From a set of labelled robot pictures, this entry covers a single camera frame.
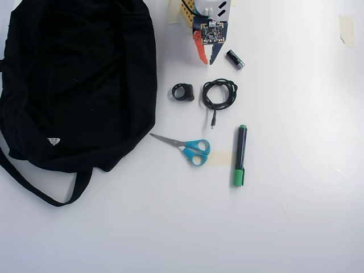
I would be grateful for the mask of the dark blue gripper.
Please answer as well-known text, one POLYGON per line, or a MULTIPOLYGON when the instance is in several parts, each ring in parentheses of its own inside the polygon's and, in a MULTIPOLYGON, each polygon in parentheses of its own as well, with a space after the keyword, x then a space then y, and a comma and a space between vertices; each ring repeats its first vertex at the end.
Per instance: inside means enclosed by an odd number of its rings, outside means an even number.
POLYGON ((200 60, 208 65, 204 45, 213 45, 210 58, 210 65, 216 60, 227 36, 227 22, 216 21, 201 17, 193 18, 193 39, 197 48, 200 60))

